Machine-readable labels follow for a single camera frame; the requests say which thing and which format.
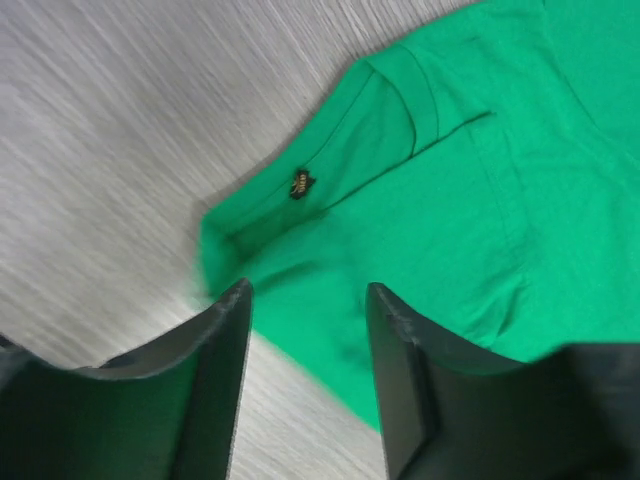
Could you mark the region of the green t shirt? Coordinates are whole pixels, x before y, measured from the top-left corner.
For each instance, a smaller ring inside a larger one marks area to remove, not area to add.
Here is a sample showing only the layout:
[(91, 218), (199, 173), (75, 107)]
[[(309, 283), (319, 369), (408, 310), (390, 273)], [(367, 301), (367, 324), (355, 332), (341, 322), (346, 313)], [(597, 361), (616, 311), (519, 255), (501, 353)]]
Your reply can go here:
[(636, 341), (638, 3), (482, 1), (358, 60), (199, 256), (372, 427), (372, 282), (519, 361)]

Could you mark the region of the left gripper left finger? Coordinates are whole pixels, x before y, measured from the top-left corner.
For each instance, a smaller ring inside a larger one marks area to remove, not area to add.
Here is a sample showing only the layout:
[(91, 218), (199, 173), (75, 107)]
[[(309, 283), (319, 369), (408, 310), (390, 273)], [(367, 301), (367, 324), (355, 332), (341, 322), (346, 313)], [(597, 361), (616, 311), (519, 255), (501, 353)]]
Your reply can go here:
[(5, 479), (224, 479), (251, 325), (240, 280), (178, 327), (99, 367), (1, 343)]

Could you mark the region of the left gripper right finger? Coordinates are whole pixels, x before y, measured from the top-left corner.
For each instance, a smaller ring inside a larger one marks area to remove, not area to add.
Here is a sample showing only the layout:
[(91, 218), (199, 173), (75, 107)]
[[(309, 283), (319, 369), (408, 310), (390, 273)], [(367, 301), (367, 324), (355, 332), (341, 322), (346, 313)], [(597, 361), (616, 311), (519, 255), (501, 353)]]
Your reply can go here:
[(380, 283), (366, 320), (389, 478), (638, 477), (637, 344), (572, 344), (521, 363)]

